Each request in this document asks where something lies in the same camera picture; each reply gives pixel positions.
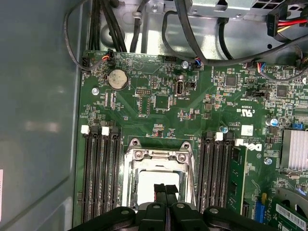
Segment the chipset heatsink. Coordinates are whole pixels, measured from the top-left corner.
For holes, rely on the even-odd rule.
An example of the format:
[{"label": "chipset heatsink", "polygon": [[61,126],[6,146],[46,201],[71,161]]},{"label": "chipset heatsink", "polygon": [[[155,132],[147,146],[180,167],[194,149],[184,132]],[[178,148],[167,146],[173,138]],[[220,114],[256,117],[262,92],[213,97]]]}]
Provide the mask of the chipset heatsink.
[{"label": "chipset heatsink", "polygon": [[308,169],[308,131],[283,131],[281,165],[295,171]]}]

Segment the black cable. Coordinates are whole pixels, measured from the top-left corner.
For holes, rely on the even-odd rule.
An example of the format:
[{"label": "black cable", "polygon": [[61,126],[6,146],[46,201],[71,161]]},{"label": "black cable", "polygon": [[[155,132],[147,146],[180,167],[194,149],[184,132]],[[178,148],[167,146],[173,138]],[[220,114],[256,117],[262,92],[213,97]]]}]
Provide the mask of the black cable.
[{"label": "black cable", "polygon": [[290,82],[292,80],[301,78],[307,71],[308,71],[308,66],[306,66],[299,74],[295,75],[294,77],[285,78],[285,79],[271,78],[271,77],[267,76],[264,72],[260,72],[260,75],[262,77],[270,80],[270,81],[273,81],[273,82]]},{"label": "black cable", "polygon": [[234,59],[229,53],[225,42],[225,25],[229,22],[229,18],[218,18],[218,39],[222,52],[227,59]]},{"label": "black cable", "polygon": [[124,38],[123,38],[123,35],[122,35],[122,32],[121,32],[121,28],[119,26],[119,23],[117,22],[115,13],[113,12],[109,1],[103,0],[102,5],[105,5],[106,12],[111,19],[111,23],[114,25],[114,29],[115,29],[115,32],[117,34],[117,38],[118,38],[122,52],[127,52],[125,42],[124,42]]},{"label": "black cable", "polygon": [[103,13],[104,13],[104,16],[105,16],[105,19],[106,19],[106,23],[107,23],[108,28],[109,28],[110,36],[112,38],[112,42],[114,43],[115,50],[121,52],[122,49],[121,49],[118,37],[116,35],[116,31],[115,31],[116,29],[114,27],[114,24],[111,21],[111,18],[109,16],[109,13],[108,13],[108,10],[106,8],[104,1],[105,0],[103,0],[103,2],[102,2],[102,10],[103,10]]},{"label": "black cable", "polygon": [[85,66],[82,66],[76,59],[76,57],[74,56],[74,53],[72,51],[72,47],[71,47],[71,44],[69,42],[69,37],[68,37],[68,18],[69,16],[71,15],[71,13],[77,9],[79,6],[81,6],[82,4],[84,4],[85,2],[87,2],[88,0],[81,0],[79,3],[77,3],[75,6],[73,6],[71,9],[69,9],[67,11],[67,13],[65,14],[65,17],[64,17],[64,24],[63,24],[63,32],[64,32],[64,39],[65,39],[65,44],[66,44],[66,47],[67,47],[67,50],[68,50],[68,53],[69,53],[69,56],[71,57],[71,59],[73,60],[73,62],[79,67],[81,68],[82,70],[85,70],[85,71],[91,71],[95,68],[97,68],[102,62],[103,60],[100,60],[98,61],[97,63],[95,63],[93,66],[91,67],[85,67]]},{"label": "black cable", "polygon": [[187,57],[184,57],[184,56],[178,54],[175,50],[173,50],[171,48],[171,46],[169,45],[169,43],[168,43],[168,41],[166,39],[166,30],[167,30],[167,25],[168,25],[168,16],[170,14],[177,15],[178,13],[175,12],[175,11],[168,11],[168,12],[165,13],[164,19],[163,19],[163,26],[162,26],[162,39],[163,39],[163,43],[164,43],[166,49],[168,50],[168,52],[171,55],[173,55],[173,56],[175,56],[175,57],[177,57],[179,59],[185,60],[185,61],[187,61],[189,63],[194,63],[195,62],[194,58],[187,58]]},{"label": "black cable", "polygon": [[296,38],[290,42],[287,42],[285,44],[282,44],[278,47],[275,47],[271,50],[264,51],[258,54],[250,55],[243,58],[233,59],[233,60],[208,60],[203,55],[196,38],[193,34],[192,28],[190,26],[188,16],[187,16],[187,10],[186,10],[186,4],[183,0],[175,0],[175,4],[178,11],[178,16],[185,34],[185,37],[192,48],[192,50],[195,52],[195,54],[200,58],[200,60],[203,62],[204,65],[209,66],[229,66],[229,65],[235,65],[240,63],[248,63],[254,60],[263,59],[271,54],[277,53],[279,51],[282,51],[283,49],[293,46],[295,44],[298,44],[300,42],[304,42],[308,40],[308,35],[301,36],[299,38]]},{"label": "black cable", "polygon": [[[143,11],[145,5],[148,2],[149,2],[149,0],[142,0],[136,11],[141,13]],[[139,34],[140,34],[140,26],[141,26],[141,19],[140,18],[135,18],[134,35],[133,35],[133,39],[131,41],[130,49],[129,49],[130,53],[135,53],[136,52],[137,42],[138,42],[138,38],[139,38]]]},{"label": "black cable", "polygon": [[94,0],[92,2],[92,9],[91,9],[91,17],[90,17],[90,28],[89,28],[89,44],[88,44],[88,50],[94,49],[94,15],[95,15],[95,7],[96,7],[96,1]]},{"label": "black cable", "polygon": [[93,3],[96,2],[95,5],[95,21],[94,21],[94,50],[99,51],[100,48],[100,33],[101,33],[101,3],[99,0],[94,0]]}]

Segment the ram slot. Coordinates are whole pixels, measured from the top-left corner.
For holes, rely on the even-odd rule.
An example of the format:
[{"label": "ram slot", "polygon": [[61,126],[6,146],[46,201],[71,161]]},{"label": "ram slot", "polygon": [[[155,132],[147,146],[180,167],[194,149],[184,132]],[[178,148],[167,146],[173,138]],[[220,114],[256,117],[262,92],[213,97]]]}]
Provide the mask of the ram slot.
[{"label": "ram slot", "polygon": [[108,211],[107,203],[108,203],[108,184],[109,184],[109,165],[110,165],[110,136],[103,136],[102,138],[102,207],[101,213],[105,213]]},{"label": "ram slot", "polygon": [[219,198],[218,206],[226,207],[227,202],[227,185],[230,172],[230,160],[234,143],[233,141],[225,141],[223,145],[223,155],[221,157],[221,178],[218,188]]},{"label": "ram slot", "polygon": [[221,184],[221,173],[222,173],[222,156],[223,156],[223,141],[216,141],[214,146],[214,158],[212,168],[212,180],[210,184],[211,195],[210,195],[210,206],[219,206],[219,186]]},{"label": "ram slot", "polygon": [[120,144],[121,138],[119,136],[118,128],[113,128],[113,133],[111,137],[111,147],[110,147],[110,159],[111,162],[111,191],[110,191],[110,202],[111,208],[116,208],[117,204],[117,195],[118,195],[118,165],[119,165],[119,156],[120,156]]},{"label": "ram slot", "polygon": [[93,182],[93,217],[101,214],[101,200],[102,200],[102,135],[97,137],[94,157],[94,182]]},{"label": "ram slot", "polygon": [[213,134],[207,132],[201,139],[200,165],[199,165],[199,185],[197,207],[203,212],[209,205],[210,195],[209,185],[211,184],[212,162],[213,162],[214,140]]},{"label": "ram slot", "polygon": [[85,148],[85,166],[83,178],[83,198],[84,205],[82,208],[83,222],[92,219],[92,193],[93,193],[93,158],[94,149],[97,146],[98,139],[96,135],[89,134],[86,138]]}]

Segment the screw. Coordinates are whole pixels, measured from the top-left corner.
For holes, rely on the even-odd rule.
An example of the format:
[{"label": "screw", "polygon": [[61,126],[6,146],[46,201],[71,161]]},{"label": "screw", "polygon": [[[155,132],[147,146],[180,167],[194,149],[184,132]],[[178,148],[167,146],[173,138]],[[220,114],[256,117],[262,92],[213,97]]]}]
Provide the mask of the screw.
[{"label": "screw", "polygon": [[214,213],[214,214],[217,214],[217,213],[218,213],[218,210],[215,209],[215,208],[212,208],[212,209],[210,209],[210,212],[211,212],[211,213]]},{"label": "screw", "polygon": [[183,204],[177,204],[177,207],[178,207],[178,208],[184,208],[185,205],[183,205]]},{"label": "screw", "polygon": [[264,159],[264,163],[265,163],[266,165],[271,165],[271,164],[273,163],[273,160],[270,159],[270,158],[268,158],[268,157],[266,157],[266,158]]},{"label": "screw", "polygon": [[98,88],[92,88],[92,95],[98,95],[100,93],[100,90]]},{"label": "screw", "polygon": [[135,152],[135,158],[136,158],[136,159],[142,158],[142,152],[141,152],[141,151]]},{"label": "screw", "polygon": [[224,134],[228,133],[228,131],[229,131],[228,127],[225,127],[225,126],[220,126],[219,130],[220,130],[220,132],[222,132]]},{"label": "screw", "polygon": [[187,61],[183,61],[181,66],[183,69],[187,69],[189,67],[189,63]]},{"label": "screw", "polygon": [[156,5],[156,4],[154,4],[153,6],[152,6],[152,12],[157,12],[157,10],[158,10],[158,6]]},{"label": "screw", "polygon": [[186,156],[184,154],[179,155],[179,161],[184,162],[186,160]]}]

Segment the capacitor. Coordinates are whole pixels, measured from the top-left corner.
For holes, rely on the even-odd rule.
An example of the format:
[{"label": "capacitor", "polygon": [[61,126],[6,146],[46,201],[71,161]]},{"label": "capacitor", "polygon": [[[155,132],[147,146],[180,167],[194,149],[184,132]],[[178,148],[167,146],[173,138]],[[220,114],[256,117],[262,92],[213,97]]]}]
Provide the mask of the capacitor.
[{"label": "capacitor", "polygon": [[278,119],[275,118],[269,118],[265,121],[265,124],[267,126],[277,127],[278,126]]},{"label": "capacitor", "polygon": [[226,134],[229,131],[229,129],[226,126],[220,126],[219,127],[219,131],[224,133],[224,134]]}]

